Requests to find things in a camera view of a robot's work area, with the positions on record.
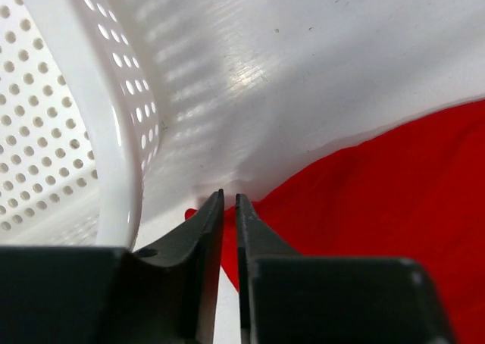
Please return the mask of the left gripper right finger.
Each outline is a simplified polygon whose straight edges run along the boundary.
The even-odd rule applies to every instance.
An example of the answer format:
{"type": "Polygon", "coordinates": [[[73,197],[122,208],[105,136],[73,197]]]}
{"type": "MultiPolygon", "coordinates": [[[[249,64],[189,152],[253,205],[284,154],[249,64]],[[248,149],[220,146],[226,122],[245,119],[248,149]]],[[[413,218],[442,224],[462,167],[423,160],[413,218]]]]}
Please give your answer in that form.
{"type": "Polygon", "coordinates": [[[243,343],[260,343],[277,322],[277,294],[273,290],[283,284],[272,274],[277,265],[299,253],[259,217],[244,194],[236,196],[236,246],[241,339],[243,343]]]}

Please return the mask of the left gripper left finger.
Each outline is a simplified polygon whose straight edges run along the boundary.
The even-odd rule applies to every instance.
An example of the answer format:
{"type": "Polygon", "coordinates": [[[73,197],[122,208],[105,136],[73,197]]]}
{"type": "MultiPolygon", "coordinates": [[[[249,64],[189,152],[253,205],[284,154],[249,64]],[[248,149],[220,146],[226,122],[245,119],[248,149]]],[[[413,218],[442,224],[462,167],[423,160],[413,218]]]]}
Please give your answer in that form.
{"type": "Polygon", "coordinates": [[[126,253],[109,289],[100,343],[212,343],[224,230],[224,192],[188,220],[126,253]]]}

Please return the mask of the bright red t-shirt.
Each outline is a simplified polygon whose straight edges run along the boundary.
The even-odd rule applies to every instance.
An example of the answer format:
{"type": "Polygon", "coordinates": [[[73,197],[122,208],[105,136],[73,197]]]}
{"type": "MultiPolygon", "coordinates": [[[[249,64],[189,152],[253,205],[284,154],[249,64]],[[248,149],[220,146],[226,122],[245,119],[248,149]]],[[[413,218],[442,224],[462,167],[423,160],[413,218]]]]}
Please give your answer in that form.
{"type": "Polygon", "coordinates": [[[337,150],[257,196],[263,221],[304,255],[404,256],[437,285],[461,343],[484,341],[484,102],[410,120],[337,150]]]}

